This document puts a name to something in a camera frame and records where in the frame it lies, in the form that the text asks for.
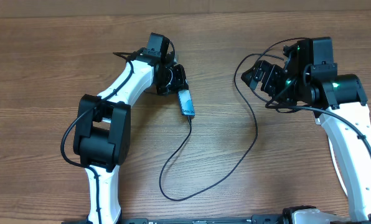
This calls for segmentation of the blue Samsung Galaxy smartphone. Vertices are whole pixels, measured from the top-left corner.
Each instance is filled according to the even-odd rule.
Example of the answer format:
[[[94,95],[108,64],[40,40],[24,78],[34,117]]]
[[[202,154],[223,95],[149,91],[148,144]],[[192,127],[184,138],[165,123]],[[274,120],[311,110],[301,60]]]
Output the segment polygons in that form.
[[[195,116],[195,109],[189,90],[180,90],[178,93],[180,110],[183,116]]]

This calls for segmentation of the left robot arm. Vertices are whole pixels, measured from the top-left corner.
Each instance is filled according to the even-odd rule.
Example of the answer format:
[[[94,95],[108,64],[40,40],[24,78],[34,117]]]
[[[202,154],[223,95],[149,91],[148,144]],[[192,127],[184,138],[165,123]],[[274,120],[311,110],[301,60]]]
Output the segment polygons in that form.
[[[73,151],[86,170],[90,187],[90,213],[85,223],[119,223],[118,177],[130,147],[131,109],[140,95],[154,85],[157,95],[175,93],[182,115],[195,116],[184,67],[177,63],[172,42],[151,33],[148,44],[128,55],[123,73],[98,95],[83,95],[76,120]]]

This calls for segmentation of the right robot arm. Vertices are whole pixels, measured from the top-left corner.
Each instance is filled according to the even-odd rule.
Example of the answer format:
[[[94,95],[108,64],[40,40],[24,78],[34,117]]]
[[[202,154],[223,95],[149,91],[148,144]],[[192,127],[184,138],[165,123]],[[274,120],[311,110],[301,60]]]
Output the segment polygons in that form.
[[[371,122],[362,82],[357,75],[338,74],[330,37],[286,39],[282,59],[280,67],[259,57],[241,78],[250,89],[259,88],[269,96],[269,109],[313,113],[327,134],[349,214],[340,217],[300,205],[279,215],[256,215],[253,221],[371,223]]]

